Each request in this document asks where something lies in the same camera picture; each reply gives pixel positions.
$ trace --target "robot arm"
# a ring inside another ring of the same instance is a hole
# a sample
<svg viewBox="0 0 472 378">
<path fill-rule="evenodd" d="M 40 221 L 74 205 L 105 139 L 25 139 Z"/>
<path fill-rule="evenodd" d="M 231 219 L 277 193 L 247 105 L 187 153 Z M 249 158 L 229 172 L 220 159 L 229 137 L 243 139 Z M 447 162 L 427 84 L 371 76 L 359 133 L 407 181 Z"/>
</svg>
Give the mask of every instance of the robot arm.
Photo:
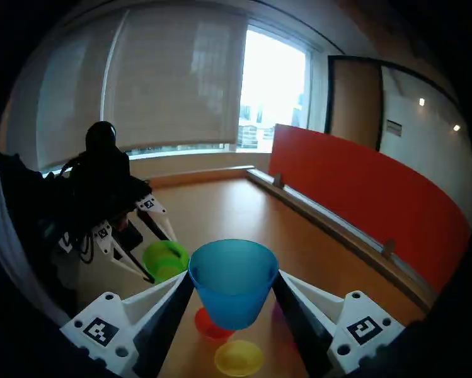
<svg viewBox="0 0 472 378">
<path fill-rule="evenodd" d="M 283 271 L 273 290 L 311 377 L 357 370 L 361 360 L 376 357 L 404 329 L 359 291 L 340 298 Z M 126 300 L 106 292 L 61 331 L 123 378 L 155 377 L 192 291 L 183 272 Z"/>
</svg>

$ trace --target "plastic cup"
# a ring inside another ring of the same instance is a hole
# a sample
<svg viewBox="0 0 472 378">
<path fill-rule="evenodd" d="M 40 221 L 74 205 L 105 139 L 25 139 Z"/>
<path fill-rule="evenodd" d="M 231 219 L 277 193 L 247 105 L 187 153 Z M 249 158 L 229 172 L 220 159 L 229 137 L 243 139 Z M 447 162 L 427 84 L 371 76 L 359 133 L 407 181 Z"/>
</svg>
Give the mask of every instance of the plastic cup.
<svg viewBox="0 0 472 378">
<path fill-rule="evenodd" d="M 263 360 L 260 348 L 245 340 L 223 344 L 215 352 L 215 366 L 231 377 L 255 374 L 262 367 Z"/>
<path fill-rule="evenodd" d="M 204 307 L 195 314 L 195 327 L 202 336 L 211 341 L 227 340 L 234 333 L 234 331 L 220 328 L 213 323 Z"/>
<path fill-rule="evenodd" d="M 187 269 L 188 253 L 174 241 L 158 241 L 144 250 L 142 260 L 145 269 L 159 284 Z"/>
<path fill-rule="evenodd" d="M 249 327 L 260 313 L 278 274 L 278 261 L 260 244 L 228 239 L 196 250 L 188 272 L 211 320 L 237 331 Z"/>
</svg>

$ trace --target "white wall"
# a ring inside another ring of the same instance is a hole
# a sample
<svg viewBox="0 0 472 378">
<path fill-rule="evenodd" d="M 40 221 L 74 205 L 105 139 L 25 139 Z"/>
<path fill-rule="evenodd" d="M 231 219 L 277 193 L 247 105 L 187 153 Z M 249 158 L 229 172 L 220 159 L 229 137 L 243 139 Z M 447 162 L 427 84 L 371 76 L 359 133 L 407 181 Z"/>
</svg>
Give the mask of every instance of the white wall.
<svg viewBox="0 0 472 378">
<path fill-rule="evenodd" d="M 209 154 L 187 154 L 151 157 L 130 161 L 130 173 L 140 179 L 174 173 L 203 171 L 207 169 L 228 168 L 252 165 L 268 172 L 270 154 L 252 152 L 214 152 Z"/>
<path fill-rule="evenodd" d="M 418 101 L 385 93 L 386 119 L 402 125 L 402 135 L 383 130 L 379 152 L 435 183 L 455 201 L 472 226 L 472 148 L 465 122 L 454 124 Z"/>
</svg>

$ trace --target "red cup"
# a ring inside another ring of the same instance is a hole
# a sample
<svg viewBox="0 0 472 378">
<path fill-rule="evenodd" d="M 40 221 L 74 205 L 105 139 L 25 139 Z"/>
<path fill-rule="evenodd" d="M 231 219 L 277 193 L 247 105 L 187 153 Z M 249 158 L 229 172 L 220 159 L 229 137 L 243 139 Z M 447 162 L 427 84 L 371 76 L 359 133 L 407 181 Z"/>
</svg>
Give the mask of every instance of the red cup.
<svg viewBox="0 0 472 378">
<path fill-rule="evenodd" d="M 213 323 L 204 307 L 195 314 L 195 327 L 202 336 L 211 341 L 227 340 L 234 333 Z"/>
</svg>

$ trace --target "blue cup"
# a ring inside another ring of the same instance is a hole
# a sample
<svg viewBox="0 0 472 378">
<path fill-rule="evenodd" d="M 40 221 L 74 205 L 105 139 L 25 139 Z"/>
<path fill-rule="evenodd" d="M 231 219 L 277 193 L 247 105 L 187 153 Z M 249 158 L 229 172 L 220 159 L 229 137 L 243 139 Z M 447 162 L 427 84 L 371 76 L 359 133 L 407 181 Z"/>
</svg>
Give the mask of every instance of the blue cup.
<svg viewBox="0 0 472 378">
<path fill-rule="evenodd" d="M 211 320 L 237 331 L 260 313 L 278 274 L 278 260 L 253 241 L 220 240 L 194 252 L 188 273 Z"/>
</svg>

